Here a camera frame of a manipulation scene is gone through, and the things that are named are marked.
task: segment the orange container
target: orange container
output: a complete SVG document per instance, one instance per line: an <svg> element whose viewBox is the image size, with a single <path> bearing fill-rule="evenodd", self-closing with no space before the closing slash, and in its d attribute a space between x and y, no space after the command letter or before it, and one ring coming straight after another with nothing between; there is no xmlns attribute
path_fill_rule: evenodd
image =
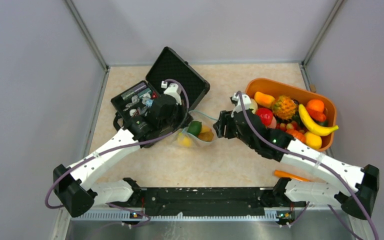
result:
<svg viewBox="0 0 384 240"><path fill-rule="evenodd" d="M245 93L250 98L254 98L254 94L256 94L256 92L272 95L275 98L280 95L286 95L298 100L298 102L304 105L306 105L307 102L311 99L320 99L324 103L324 114L327 116L329 123L328 126L332 127L336 125L337 108L333 102L325 96L267 78L256 78L248 84ZM334 135L335 132L332 132L327 136L321 137L321 148L318 149L319 152L325 151L332 145L332 142L334 141Z"/></svg>

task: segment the yellow banana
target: yellow banana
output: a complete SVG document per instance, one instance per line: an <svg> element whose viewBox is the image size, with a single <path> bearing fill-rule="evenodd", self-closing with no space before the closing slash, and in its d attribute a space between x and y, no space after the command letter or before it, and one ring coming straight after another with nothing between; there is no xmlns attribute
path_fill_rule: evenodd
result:
<svg viewBox="0 0 384 240"><path fill-rule="evenodd" d="M319 124L314 122L311 116L309 115L309 113L307 112L306 107L302 104L298 106L298 112L299 112L299 117L301 118L302 123L310 132L312 132L315 135L327 136L339 129L338 125L325 127L325 126L320 126Z"/></svg>

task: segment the tabletop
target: tabletop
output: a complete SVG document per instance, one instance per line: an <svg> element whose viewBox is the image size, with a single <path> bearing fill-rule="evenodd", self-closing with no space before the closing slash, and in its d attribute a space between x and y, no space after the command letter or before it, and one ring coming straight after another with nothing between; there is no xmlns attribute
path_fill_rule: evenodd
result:
<svg viewBox="0 0 384 240"><path fill-rule="evenodd" d="M210 85L210 91L196 110L218 118L220 111L233 109L230 97L256 78L267 78L305 88L298 63L207 64L191 66ZM111 98L145 79L151 66L111 67L100 106L90 151L116 134L113 127L115 108ZM121 159L99 180L116 182L132 178L141 187L272 187L282 170L310 180L310 174L287 164L266 159L239 139L218 139L201 148L173 144L168 137L151 148L142 148Z"/></svg>

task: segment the tomato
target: tomato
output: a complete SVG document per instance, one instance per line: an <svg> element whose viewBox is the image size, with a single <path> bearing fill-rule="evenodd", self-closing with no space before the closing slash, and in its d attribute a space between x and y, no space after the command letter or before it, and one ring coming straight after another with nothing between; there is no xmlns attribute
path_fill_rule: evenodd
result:
<svg viewBox="0 0 384 240"><path fill-rule="evenodd" d="M263 108L257 109L257 111L255 112L255 115L259 116L262 124L264 124L264 126L266 127L272 123L273 112L268 108L263 107Z"/></svg>

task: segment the white wall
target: white wall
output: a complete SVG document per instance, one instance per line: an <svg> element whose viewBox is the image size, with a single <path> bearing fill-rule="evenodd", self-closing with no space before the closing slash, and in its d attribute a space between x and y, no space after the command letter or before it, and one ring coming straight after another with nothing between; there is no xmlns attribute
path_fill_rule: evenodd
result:
<svg viewBox="0 0 384 240"><path fill-rule="evenodd" d="M102 79L63 1L0 0L0 240L50 237L52 171L81 157Z"/></svg>
<svg viewBox="0 0 384 240"><path fill-rule="evenodd" d="M335 0L74 0L109 65L302 61Z"/></svg>
<svg viewBox="0 0 384 240"><path fill-rule="evenodd" d="M338 109L335 157L380 168L373 219L384 239L384 1L347 1L308 70Z"/></svg>

